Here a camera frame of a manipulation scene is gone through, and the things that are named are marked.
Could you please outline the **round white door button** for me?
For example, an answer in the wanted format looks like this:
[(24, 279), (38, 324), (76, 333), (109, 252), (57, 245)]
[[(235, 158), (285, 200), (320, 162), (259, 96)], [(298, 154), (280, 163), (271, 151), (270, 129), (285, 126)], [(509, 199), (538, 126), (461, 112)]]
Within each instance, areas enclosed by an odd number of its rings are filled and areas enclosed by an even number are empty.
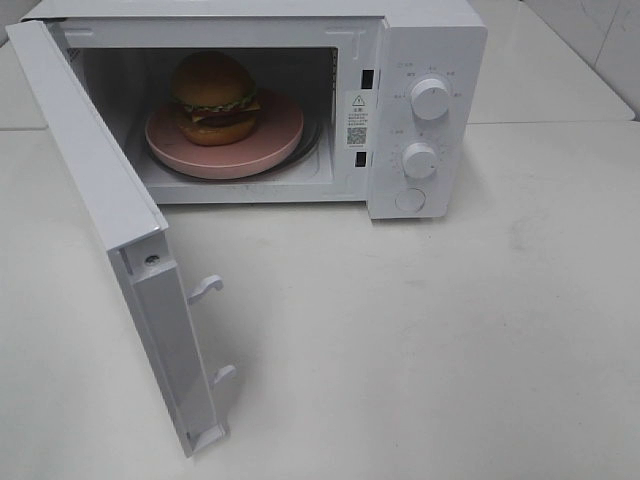
[(396, 207), (406, 213), (421, 211), (426, 203), (425, 193), (418, 188), (408, 188), (396, 195)]

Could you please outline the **burger with lettuce and cheese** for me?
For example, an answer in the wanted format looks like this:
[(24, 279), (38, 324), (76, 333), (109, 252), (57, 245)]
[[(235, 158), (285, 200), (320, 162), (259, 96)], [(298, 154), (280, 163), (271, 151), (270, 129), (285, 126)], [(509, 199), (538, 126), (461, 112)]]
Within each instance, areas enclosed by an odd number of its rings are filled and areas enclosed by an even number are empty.
[(245, 67), (216, 51), (182, 59), (170, 82), (177, 128), (200, 146), (228, 145), (246, 138), (261, 110), (257, 93)]

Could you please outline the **lower white timer knob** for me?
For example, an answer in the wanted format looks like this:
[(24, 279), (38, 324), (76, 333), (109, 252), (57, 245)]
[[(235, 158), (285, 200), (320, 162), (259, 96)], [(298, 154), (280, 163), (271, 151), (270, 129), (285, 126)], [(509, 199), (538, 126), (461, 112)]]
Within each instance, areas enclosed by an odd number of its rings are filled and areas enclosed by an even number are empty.
[(439, 157), (429, 144), (416, 142), (404, 149), (401, 161), (406, 177), (423, 180), (435, 173)]

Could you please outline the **upper white power knob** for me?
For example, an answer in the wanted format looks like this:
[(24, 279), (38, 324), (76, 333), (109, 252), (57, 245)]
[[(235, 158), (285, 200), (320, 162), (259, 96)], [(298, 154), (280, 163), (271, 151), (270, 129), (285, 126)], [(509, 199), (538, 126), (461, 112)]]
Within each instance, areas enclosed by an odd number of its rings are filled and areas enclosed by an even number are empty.
[(451, 92), (447, 81), (428, 75), (417, 80), (409, 90), (413, 113), (422, 120), (436, 120), (449, 109)]

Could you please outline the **white microwave oven body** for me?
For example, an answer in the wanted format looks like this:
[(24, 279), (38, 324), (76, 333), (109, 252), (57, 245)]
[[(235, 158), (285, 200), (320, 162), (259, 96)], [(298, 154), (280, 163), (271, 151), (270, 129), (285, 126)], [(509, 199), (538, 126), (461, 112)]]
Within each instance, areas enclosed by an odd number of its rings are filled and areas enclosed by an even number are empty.
[[(440, 217), (447, 210), (487, 30), (465, 1), (43, 1), (19, 23), (52, 25), (69, 62), (157, 207), (362, 201), (374, 219)], [(150, 115), (173, 104), (171, 77), (185, 57), (230, 56), (258, 93), (302, 109), (316, 147), (278, 170), (205, 180), (162, 164), (145, 137)], [(448, 111), (419, 119), (409, 90), (443, 77)], [(427, 143), (433, 175), (405, 176), (404, 149)], [(423, 209), (396, 195), (418, 188)]]

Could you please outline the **pink round plate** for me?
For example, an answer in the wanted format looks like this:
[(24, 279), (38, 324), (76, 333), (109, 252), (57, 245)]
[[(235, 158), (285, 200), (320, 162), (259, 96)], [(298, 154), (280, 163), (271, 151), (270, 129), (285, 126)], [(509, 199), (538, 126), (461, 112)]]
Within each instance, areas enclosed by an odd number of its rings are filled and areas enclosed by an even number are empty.
[(229, 180), (262, 173), (298, 146), (304, 127), (301, 107), (289, 97), (261, 89), (257, 123), (244, 139), (223, 146), (190, 142), (174, 123), (171, 107), (153, 112), (145, 125), (151, 151), (167, 167), (192, 177)]

